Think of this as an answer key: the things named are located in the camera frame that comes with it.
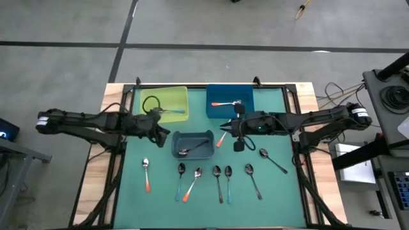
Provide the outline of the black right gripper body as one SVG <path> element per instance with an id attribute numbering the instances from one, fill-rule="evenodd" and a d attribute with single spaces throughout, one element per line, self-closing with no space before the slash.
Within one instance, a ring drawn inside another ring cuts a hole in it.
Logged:
<path id="1" fill-rule="evenodd" d="M 242 104 L 234 105 L 234 109 L 238 117 L 231 120 L 233 137 L 268 134 L 268 114 L 266 112 L 256 111 L 245 114 L 245 107 Z"/>

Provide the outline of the plain silver metal spoon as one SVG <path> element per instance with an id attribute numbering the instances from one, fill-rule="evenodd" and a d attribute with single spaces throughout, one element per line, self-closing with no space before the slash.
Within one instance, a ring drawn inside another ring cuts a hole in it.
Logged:
<path id="1" fill-rule="evenodd" d="M 202 146 L 202 145 L 204 145 L 204 144 L 206 144 L 206 143 L 208 143 L 208 142 L 210 142 L 210 140 L 209 140 L 209 139 L 205 139 L 204 141 L 200 142 L 200 143 L 197 144 L 196 146 L 191 147 L 191 148 L 189 148 L 189 149 L 179 149 L 179 150 L 178 150 L 178 154 L 179 154 L 179 156 L 188 155 L 192 150 L 194 150 L 194 149 L 196 149 L 196 148 L 198 148 L 198 147 L 200 147 L 200 146 Z"/>
<path id="2" fill-rule="evenodd" d="M 271 161 L 282 173 L 284 174 L 288 174 L 288 171 L 283 168 L 281 165 L 279 165 L 276 161 L 274 161 L 272 158 L 270 158 L 268 151 L 264 148 L 260 148 L 259 149 L 259 154 L 262 158 L 266 158 L 269 159 L 269 161 Z"/>
<path id="3" fill-rule="evenodd" d="M 221 192 L 221 187 L 220 187 L 220 181 L 219 181 L 219 177 L 221 175 L 221 169 L 219 166 L 215 165 L 213 167 L 213 175 L 216 177 L 217 179 L 217 186 L 218 186 L 218 196 L 219 196 L 219 203 L 222 204 L 224 202 L 223 200 L 223 196 L 222 196 L 222 192 Z"/>
<path id="4" fill-rule="evenodd" d="M 251 177 L 252 184 L 254 185 L 254 188 L 255 188 L 256 195 L 257 195 L 258 199 L 262 200 L 263 197 L 262 197 L 262 195 L 261 195 L 261 193 L 260 193 L 260 191 L 258 189 L 258 186 L 256 185 L 254 177 L 253 177 L 253 173 L 254 173 L 253 166 L 251 164 L 246 164 L 245 165 L 245 172 Z"/>

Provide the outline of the grey plastic bin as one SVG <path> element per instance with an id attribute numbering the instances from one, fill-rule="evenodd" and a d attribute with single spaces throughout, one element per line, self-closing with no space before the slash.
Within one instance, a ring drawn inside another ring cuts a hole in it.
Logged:
<path id="1" fill-rule="evenodd" d="M 179 156 L 179 149 L 189 149 L 205 139 L 209 139 L 210 142 L 192 150 L 188 155 Z M 171 154 L 178 160 L 205 160 L 211 158 L 214 152 L 214 134 L 211 130 L 190 133 L 175 132 L 173 135 Z"/>

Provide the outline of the blue plastic bin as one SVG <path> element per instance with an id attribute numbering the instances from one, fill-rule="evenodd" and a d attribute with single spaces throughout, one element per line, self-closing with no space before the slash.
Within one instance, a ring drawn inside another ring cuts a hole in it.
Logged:
<path id="1" fill-rule="evenodd" d="M 241 100 L 246 112 L 254 112 L 253 87 L 250 85 L 210 84 L 206 88 L 206 113 L 209 118 L 236 117 L 233 105 L 211 106 L 212 102 Z"/>

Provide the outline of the yellow-green plastic bin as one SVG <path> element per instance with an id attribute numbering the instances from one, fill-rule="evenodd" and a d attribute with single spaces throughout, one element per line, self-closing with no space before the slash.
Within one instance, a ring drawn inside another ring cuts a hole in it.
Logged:
<path id="1" fill-rule="evenodd" d="M 142 114 L 146 114 L 147 111 L 155 107 L 185 111 L 183 114 L 175 112 L 161 113 L 160 123 L 186 121 L 189 118 L 189 101 L 187 87 L 185 86 L 142 89 L 139 98 L 139 108 Z"/>

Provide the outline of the green table mat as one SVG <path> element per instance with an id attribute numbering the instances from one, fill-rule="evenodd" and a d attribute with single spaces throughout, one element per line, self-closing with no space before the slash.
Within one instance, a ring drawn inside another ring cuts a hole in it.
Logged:
<path id="1" fill-rule="evenodd" d="M 206 114 L 206 91 L 190 89 L 189 118 L 184 122 L 168 123 L 172 132 L 205 132 L 211 130 L 216 139 L 223 131 L 221 120 Z M 178 187 L 179 161 L 171 154 L 172 140 L 162 148 L 147 139 L 129 137 L 121 177 L 120 194 L 114 219 L 116 229 L 138 228 L 219 228 L 219 227 L 304 227 L 305 218 L 300 198 L 298 178 L 292 164 L 290 138 L 280 135 L 255 135 L 257 148 L 268 151 L 270 158 L 288 171 L 282 173 L 258 151 L 233 150 L 234 139 L 226 134 L 222 146 L 205 160 L 187 160 L 181 180 L 181 199 L 175 201 Z M 148 178 L 151 192 L 146 192 L 143 158 L 149 160 Z M 254 168 L 253 177 L 262 195 L 259 200 L 245 165 Z M 224 202 L 219 203 L 217 179 L 213 167 L 221 169 L 219 177 Z M 226 166 L 232 168 L 231 197 L 228 204 Z M 196 181 L 189 200 L 183 196 L 194 180 L 194 171 L 203 173 Z"/>

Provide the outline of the black slanted bar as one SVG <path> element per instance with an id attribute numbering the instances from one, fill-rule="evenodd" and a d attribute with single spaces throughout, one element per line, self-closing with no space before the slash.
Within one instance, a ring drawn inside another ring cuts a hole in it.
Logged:
<path id="1" fill-rule="evenodd" d="M 389 146 L 383 133 L 377 133 L 373 142 L 369 142 L 358 149 L 334 158 L 332 165 L 334 170 L 338 171 L 380 155 L 390 155 Z"/>

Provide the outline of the white box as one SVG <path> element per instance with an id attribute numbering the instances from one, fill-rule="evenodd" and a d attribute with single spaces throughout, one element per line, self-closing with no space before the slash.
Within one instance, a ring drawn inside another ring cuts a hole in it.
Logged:
<path id="1" fill-rule="evenodd" d="M 336 156 L 340 157 L 358 148 L 359 146 L 355 146 L 355 145 L 335 144 Z M 376 183 L 371 160 L 367 160 L 365 162 L 355 164 L 351 167 L 341 169 L 339 172 L 340 172 L 341 181 L 370 183 L 370 184 Z"/>

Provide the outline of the grey equipment cart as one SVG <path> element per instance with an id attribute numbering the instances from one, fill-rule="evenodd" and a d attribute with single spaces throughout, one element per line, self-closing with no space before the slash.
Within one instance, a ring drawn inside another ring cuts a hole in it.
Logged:
<path id="1" fill-rule="evenodd" d="M 383 138 L 387 145 L 399 141 L 405 141 L 406 137 L 398 131 L 398 126 L 407 118 L 408 112 L 393 113 L 381 103 L 380 91 L 387 86 L 403 86 L 409 90 L 407 84 L 400 77 L 390 77 L 386 82 L 382 82 L 375 77 L 373 71 L 363 73 L 364 83 L 371 99 L 376 117 L 381 126 Z M 385 184 L 387 186 L 392 205 L 397 216 L 401 230 L 409 230 L 409 210 L 402 210 L 399 206 L 394 180 L 389 176 L 390 172 L 409 172 L 409 144 L 397 148 L 387 148 L 385 155 L 378 158 L 382 172 L 385 175 Z"/>

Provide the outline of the dark screen with blue glow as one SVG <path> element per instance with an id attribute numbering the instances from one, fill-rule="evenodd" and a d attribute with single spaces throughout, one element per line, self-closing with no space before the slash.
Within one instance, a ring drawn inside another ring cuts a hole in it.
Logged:
<path id="1" fill-rule="evenodd" d="M 0 138 L 14 142 L 20 128 L 9 121 L 0 118 Z"/>

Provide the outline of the grey side table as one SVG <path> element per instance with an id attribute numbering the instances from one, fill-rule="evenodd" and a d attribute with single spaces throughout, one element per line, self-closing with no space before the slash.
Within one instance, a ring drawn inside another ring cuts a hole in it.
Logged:
<path id="1" fill-rule="evenodd" d="M 48 164 L 52 157 L 6 139 L 0 139 L 0 153 L 8 154 L 10 159 L 4 178 L 0 170 L 0 230 L 5 230 L 32 161 L 37 159 Z"/>

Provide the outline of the black pole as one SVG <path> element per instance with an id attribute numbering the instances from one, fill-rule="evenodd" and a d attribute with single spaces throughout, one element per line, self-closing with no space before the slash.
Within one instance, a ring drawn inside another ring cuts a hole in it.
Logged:
<path id="1" fill-rule="evenodd" d="M 380 70 L 376 74 L 376 77 L 378 80 L 386 82 L 389 77 L 392 77 L 394 74 L 397 74 L 398 72 L 400 72 L 402 69 L 404 69 L 408 65 L 409 65 L 409 52 L 403 54 L 397 60 L 395 60 L 390 65 L 385 67 L 383 70 Z"/>

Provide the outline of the white sheet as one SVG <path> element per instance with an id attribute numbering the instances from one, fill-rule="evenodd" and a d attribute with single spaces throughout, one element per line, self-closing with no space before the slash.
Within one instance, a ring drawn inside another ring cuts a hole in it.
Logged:
<path id="1" fill-rule="evenodd" d="M 397 126 L 397 130 L 400 134 L 409 139 L 409 116 Z"/>

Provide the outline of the keypad with coloured keys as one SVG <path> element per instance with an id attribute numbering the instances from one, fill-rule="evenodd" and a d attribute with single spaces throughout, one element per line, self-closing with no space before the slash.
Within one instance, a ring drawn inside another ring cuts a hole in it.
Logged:
<path id="1" fill-rule="evenodd" d="M 388 172 L 394 195 L 401 210 L 409 210 L 409 172 Z"/>

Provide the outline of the black metal table frame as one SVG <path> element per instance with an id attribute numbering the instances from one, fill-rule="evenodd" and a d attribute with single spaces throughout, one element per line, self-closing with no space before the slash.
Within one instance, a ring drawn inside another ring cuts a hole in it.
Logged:
<path id="1" fill-rule="evenodd" d="M 251 85 L 257 87 L 254 82 L 213 82 L 209 84 L 239 84 Z M 125 103 L 127 109 L 133 108 L 134 99 L 132 93 L 136 83 L 108 83 L 105 87 L 105 93 L 102 100 L 101 110 L 106 108 L 109 104 L 118 102 Z M 207 83 L 163 83 L 163 87 L 186 86 L 188 88 L 202 87 L 205 88 Z M 261 83 L 262 88 L 279 88 L 284 87 L 284 94 L 288 96 L 288 105 L 291 111 L 295 112 L 297 109 L 301 112 L 318 110 L 318 103 L 316 101 L 315 92 L 312 82 L 265 82 Z M 92 144 L 89 149 L 89 158 L 95 156 L 102 151 L 102 147 Z M 96 162 L 87 163 L 84 168 L 82 181 L 80 182 L 77 198 L 74 202 L 72 215 L 68 226 L 72 227 L 80 224 L 90 214 L 93 205 L 97 205 L 97 201 L 108 191 L 109 185 L 114 180 L 114 176 L 119 175 L 118 171 L 123 168 L 124 158 L 122 155 L 111 155 L 107 152 L 96 158 Z M 328 202 L 327 206 L 332 210 L 332 213 L 343 223 L 347 223 L 346 212 L 341 200 L 339 185 L 336 182 L 336 173 L 332 168 L 331 156 L 322 151 L 315 151 L 307 157 L 303 166 L 303 170 L 309 177 L 312 185 L 316 188 L 317 193 L 321 196 L 323 201 Z M 118 179 L 118 187 L 112 191 L 107 203 L 103 206 L 102 214 L 97 217 L 101 218 L 101 226 L 108 227 L 114 221 L 114 208 L 118 201 L 118 191 L 120 189 L 120 180 Z M 319 209 L 317 202 L 313 203 L 311 194 L 303 188 L 302 192 L 307 193 L 308 205 L 307 209 L 311 214 L 311 222 L 318 224 L 319 222 L 329 225 L 328 218 L 324 217 L 322 210 Z"/>

